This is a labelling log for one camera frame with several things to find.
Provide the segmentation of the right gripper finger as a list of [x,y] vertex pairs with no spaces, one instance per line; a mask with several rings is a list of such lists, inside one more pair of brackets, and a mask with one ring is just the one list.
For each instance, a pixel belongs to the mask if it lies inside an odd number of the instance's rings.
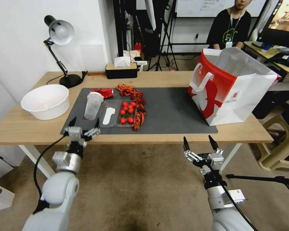
[[184,148],[184,157],[190,161],[190,162],[200,162],[203,160],[202,157],[200,157],[199,155],[195,154],[194,152],[192,152],[190,150],[190,147],[189,147],[189,144],[188,144],[188,141],[186,139],[186,137],[184,136],[183,137],[183,148]]
[[211,135],[209,135],[208,137],[209,137],[209,141],[214,152],[222,155],[224,150],[219,148],[217,142],[211,137]]

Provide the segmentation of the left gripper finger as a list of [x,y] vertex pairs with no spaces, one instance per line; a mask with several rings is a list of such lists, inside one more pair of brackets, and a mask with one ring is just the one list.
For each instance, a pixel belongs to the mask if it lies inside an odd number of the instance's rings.
[[95,126],[92,129],[86,131],[83,134],[83,138],[84,138],[85,141],[90,141],[90,140],[94,139],[96,136],[98,136],[100,133],[101,133],[101,130],[100,130],[100,119],[98,118],[97,121],[96,121]]
[[66,127],[64,128],[63,137],[66,137],[66,136],[69,135],[69,129],[70,129],[70,127],[73,127],[73,126],[75,125],[76,120],[77,120],[77,117],[75,116],[75,117],[69,122],[68,126],[66,126]]

